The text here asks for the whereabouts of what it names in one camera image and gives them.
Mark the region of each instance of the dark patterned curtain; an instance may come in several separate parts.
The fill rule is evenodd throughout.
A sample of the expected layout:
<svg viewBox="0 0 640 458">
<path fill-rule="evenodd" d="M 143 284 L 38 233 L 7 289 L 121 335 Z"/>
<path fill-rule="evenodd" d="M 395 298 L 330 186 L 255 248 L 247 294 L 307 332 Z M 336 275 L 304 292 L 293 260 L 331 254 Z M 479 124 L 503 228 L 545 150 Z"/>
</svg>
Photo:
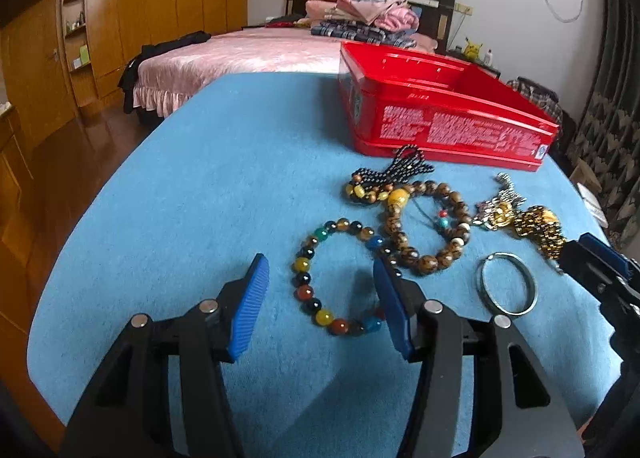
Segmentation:
<svg viewBox="0 0 640 458">
<path fill-rule="evenodd" d="M 609 239 L 620 249 L 638 232 L 640 203 L 640 28 L 627 0 L 605 0 L 600 65 L 587 109 L 567 155 L 593 169 L 609 222 Z"/>
</svg>

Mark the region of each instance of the pink bedspread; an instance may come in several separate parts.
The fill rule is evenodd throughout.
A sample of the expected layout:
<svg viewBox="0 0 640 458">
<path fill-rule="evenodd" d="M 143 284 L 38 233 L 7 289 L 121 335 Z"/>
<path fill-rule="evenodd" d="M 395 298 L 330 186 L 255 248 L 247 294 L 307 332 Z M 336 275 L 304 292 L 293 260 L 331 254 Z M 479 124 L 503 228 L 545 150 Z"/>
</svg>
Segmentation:
<svg viewBox="0 0 640 458">
<path fill-rule="evenodd" d="M 437 42 L 415 34 L 418 49 Z M 254 28 L 217 35 L 147 59 L 138 67 L 133 105 L 168 117 L 207 84 L 231 73 L 338 73 L 341 39 L 316 37 L 302 28 Z"/>
</svg>

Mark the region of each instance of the silver screw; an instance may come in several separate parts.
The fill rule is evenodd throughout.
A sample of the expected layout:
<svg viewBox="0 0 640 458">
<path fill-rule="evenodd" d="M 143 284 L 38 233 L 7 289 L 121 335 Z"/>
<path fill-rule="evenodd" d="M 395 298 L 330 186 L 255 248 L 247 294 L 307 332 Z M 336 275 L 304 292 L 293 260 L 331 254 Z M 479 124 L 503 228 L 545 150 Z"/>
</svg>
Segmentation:
<svg viewBox="0 0 640 458">
<path fill-rule="evenodd" d="M 131 318 L 131 326 L 134 328 L 142 328 L 146 322 L 149 321 L 149 317 L 143 313 L 137 313 Z"/>
<path fill-rule="evenodd" d="M 218 309 L 218 302 L 215 299 L 205 299 L 198 308 L 202 313 L 214 313 Z"/>
<path fill-rule="evenodd" d="M 435 299 L 429 299 L 425 301 L 422 307 L 429 313 L 442 312 L 442 303 L 440 301 L 436 301 Z"/>
<path fill-rule="evenodd" d="M 505 315 L 500 314 L 494 317 L 494 323 L 500 328 L 508 328 L 509 326 L 511 326 L 511 319 L 509 319 Z"/>
</svg>

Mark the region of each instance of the blue tablecloth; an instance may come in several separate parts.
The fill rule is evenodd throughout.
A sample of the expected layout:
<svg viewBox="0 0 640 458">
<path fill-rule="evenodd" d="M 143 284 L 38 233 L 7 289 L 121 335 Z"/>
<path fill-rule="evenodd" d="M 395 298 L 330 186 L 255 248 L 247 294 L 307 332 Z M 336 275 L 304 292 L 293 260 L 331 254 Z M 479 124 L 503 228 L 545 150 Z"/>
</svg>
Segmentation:
<svg viewBox="0 0 640 458">
<path fill-rule="evenodd" d="M 243 275 L 254 254 L 263 252 L 271 284 L 254 337 L 239 362 L 224 366 L 247 455 L 395 456 L 419 365 L 395 352 L 386 326 L 355 339 L 314 326 L 290 282 L 301 241 L 325 221 L 345 216 L 378 227 L 381 208 L 351 204 L 342 189 L 356 168 L 387 164 L 351 149 L 332 77 L 242 74 L 209 85 L 130 155 L 66 242 L 31 328 L 28 367 L 36 387 L 68 422 L 133 313 L 156 320 L 181 315 Z M 431 178 L 448 182 L 470 205 L 497 191 L 496 168 L 434 165 Z M 567 237 L 585 231 L 602 236 L 551 159 L 536 173 L 510 174 L 527 204 L 558 214 Z M 420 203 L 437 210 L 428 198 Z M 411 204 L 403 221 L 422 253 L 441 248 L 442 239 Z M 488 319 L 474 275 L 479 260 L 497 250 L 520 255 L 540 284 L 535 310 L 515 323 L 581 424 L 618 376 L 620 361 L 608 343 L 612 329 L 596 301 L 558 276 L 531 242 L 474 228 L 460 260 L 417 281 L 428 297 L 461 316 Z M 336 315 L 358 316 L 375 303 L 372 257 L 353 237 L 332 236 L 312 264 L 316 295 Z M 517 306 L 522 280 L 508 264 L 495 265 L 495 293 Z M 466 378 L 470 369 L 466 362 Z M 467 443 L 471 395 L 467 380 L 457 451 Z M 179 411 L 172 416 L 184 450 Z"/>
</svg>

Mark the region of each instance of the yellow plush toy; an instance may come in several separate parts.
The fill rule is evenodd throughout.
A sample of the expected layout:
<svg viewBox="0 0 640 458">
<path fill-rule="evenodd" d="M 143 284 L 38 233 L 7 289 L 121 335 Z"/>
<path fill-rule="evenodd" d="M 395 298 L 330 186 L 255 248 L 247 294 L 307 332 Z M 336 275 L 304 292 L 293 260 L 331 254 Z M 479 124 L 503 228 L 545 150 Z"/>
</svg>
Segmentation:
<svg viewBox="0 0 640 458">
<path fill-rule="evenodd" d="M 480 49 L 482 48 L 482 43 L 481 44 L 472 43 L 471 41 L 469 41 L 468 37 L 465 37 L 465 39 L 466 39 L 466 48 L 463 51 L 463 55 L 470 61 L 477 60 L 478 56 L 480 55 Z"/>
</svg>

